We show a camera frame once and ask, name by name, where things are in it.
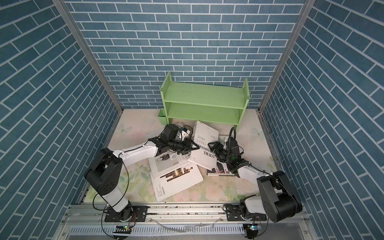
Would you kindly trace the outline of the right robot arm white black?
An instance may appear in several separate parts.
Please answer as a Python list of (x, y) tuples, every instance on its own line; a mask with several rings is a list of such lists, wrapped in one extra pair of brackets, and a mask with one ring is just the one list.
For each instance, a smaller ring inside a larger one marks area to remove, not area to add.
[(269, 219), (277, 223), (303, 210), (297, 190), (283, 171), (267, 173), (257, 169), (242, 158), (241, 147), (233, 139), (227, 141), (225, 147), (220, 142), (209, 143), (208, 146), (220, 162), (227, 164), (232, 174), (259, 188), (259, 197), (250, 196), (240, 200), (238, 213), (243, 219)]

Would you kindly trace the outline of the white Loewe Foundation book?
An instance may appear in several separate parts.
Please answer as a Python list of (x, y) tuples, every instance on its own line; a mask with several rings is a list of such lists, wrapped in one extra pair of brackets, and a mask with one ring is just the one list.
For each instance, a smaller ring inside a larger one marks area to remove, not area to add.
[(219, 131), (200, 122), (194, 124), (193, 141), (200, 147), (191, 151), (189, 162), (199, 165), (207, 170), (214, 169), (217, 165), (217, 157), (210, 150), (208, 144), (218, 141)]

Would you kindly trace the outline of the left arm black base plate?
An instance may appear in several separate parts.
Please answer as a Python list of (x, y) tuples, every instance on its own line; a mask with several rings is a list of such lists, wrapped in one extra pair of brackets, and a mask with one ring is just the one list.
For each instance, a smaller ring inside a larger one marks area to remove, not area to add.
[(106, 223), (144, 222), (147, 217), (148, 208), (148, 206), (128, 205), (118, 213), (112, 207), (108, 207), (104, 221)]

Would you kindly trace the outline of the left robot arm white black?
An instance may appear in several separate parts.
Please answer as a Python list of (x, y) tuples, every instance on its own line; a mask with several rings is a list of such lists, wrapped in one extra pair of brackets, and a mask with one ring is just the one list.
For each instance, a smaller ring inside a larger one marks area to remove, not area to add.
[(183, 136), (181, 127), (167, 124), (158, 136), (138, 146), (116, 151), (100, 150), (85, 171), (84, 178), (115, 213), (130, 215), (130, 202), (118, 186), (122, 169), (167, 151), (186, 155), (198, 149), (200, 147), (191, 136)]

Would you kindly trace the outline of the white-backed heritage culture book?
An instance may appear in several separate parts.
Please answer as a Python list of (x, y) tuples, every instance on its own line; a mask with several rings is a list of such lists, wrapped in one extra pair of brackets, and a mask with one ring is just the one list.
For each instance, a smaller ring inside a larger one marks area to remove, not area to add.
[[(182, 127), (187, 127), (189, 128), (190, 130), (193, 130), (191, 126), (187, 126), (187, 125), (183, 125), (183, 123), (179, 122), (179, 123), (176, 123), (176, 125), (179, 127), (179, 128), (182, 128)], [(161, 134), (163, 130), (157, 130), (157, 131), (154, 131), (152, 133), (149, 133), (145, 136), (146, 139), (150, 139), (150, 138), (153, 138), (153, 137), (157, 137)], [(177, 132), (177, 135), (176, 135), (176, 140), (181, 140), (181, 135), (180, 135), (180, 131)]]

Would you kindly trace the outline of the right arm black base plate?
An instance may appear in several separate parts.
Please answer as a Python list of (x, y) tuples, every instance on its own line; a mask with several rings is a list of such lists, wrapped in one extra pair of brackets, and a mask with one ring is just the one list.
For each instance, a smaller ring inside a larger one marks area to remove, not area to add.
[(229, 222), (235, 221), (266, 221), (267, 215), (262, 213), (250, 213), (245, 205), (224, 204), (222, 206)]

